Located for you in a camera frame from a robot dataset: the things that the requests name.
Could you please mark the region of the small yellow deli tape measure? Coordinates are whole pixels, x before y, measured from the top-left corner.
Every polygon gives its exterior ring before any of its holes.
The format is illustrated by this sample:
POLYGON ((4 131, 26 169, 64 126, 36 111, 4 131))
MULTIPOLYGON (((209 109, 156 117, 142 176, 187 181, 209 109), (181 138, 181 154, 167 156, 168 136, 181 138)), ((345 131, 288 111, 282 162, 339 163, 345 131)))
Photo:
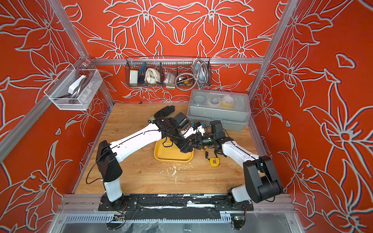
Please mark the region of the small yellow deli tape measure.
POLYGON ((220 165, 220 159, 219 158, 210 158, 209 159, 210 165, 212 167, 218 167, 220 165))

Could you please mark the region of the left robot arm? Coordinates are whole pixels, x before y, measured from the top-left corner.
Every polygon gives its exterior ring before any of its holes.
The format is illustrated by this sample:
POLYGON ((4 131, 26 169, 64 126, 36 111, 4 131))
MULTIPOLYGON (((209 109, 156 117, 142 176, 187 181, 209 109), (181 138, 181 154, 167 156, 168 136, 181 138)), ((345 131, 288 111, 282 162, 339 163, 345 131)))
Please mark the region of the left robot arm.
POLYGON ((114 203, 123 196, 120 187, 122 175, 120 163, 129 155, 166 137, 178 147, 180 152, 191 152, 193 147, 190 139, 197 132, 199 129, 189 126, 189 120, 183 113, 179 113, 174 118, 158 117, 145 128, 121 140, 111 143, 102 141, 99 144, 96 165, 101 173, 108 201, 114 203))

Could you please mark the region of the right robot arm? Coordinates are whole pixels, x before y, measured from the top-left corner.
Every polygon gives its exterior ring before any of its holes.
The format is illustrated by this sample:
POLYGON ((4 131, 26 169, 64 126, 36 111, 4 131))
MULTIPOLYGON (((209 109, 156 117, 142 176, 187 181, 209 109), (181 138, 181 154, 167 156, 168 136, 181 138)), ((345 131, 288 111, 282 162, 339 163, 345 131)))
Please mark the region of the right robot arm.
POLYGON ((203 126, 197 128, 193 146, 196 149, 213 148, 215 154, 229 157, 242 167, 244 184, 228 191, 233 202, 273 202, 276 196, 283 193, 282 183, 270 157, 244 149, 228 135, 218 120, 212 121, 209 128, 210 132, 206 132, 203 126))

